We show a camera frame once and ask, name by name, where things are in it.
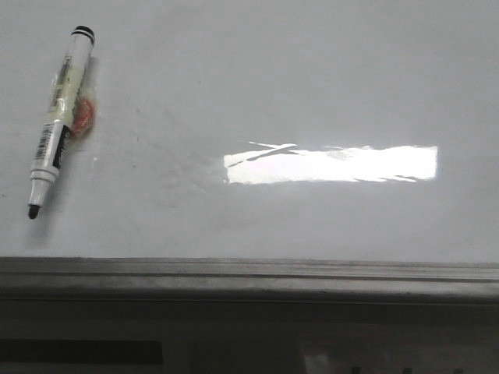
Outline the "white black whiteboard marker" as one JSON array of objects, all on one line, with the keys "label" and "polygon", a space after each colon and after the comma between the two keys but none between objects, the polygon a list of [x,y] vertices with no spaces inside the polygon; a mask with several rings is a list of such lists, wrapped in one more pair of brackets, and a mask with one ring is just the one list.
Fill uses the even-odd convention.
[{"label": "white black whiteboard marker", "polygon": [[58,179],[94,44],[94,31],[88,26],[77,26],[71,33],[61,68],[52,84],[48,115],[30,171],[30,219],[38,216]]}]

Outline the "white whiteboard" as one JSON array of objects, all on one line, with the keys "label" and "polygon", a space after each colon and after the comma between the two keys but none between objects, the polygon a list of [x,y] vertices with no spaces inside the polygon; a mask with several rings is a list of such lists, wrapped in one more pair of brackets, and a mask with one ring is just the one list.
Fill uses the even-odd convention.
[{"label": "white whiteboard", "polygon": [[[79,25],[97,117],[32,220]],[[497,2],[2,2],[1,254],[497,262]]]}]

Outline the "black label strip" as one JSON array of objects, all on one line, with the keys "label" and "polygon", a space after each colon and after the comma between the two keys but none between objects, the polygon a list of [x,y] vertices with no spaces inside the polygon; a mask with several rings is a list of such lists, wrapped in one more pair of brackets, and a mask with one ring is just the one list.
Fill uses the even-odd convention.
[{"label": "black label strip", "polygon": [[99,365],[162,365],[158,341],[1,340],[2,362]]}]

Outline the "grey metal whiteboard frame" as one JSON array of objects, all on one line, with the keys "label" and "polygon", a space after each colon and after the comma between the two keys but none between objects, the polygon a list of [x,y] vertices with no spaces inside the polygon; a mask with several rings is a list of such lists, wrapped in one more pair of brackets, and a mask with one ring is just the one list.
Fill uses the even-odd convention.
[{"label": "grey metal whiteboard frame", "polygon": [[4,257],[1,296],[34,300],[495,304],[495,263]]}]

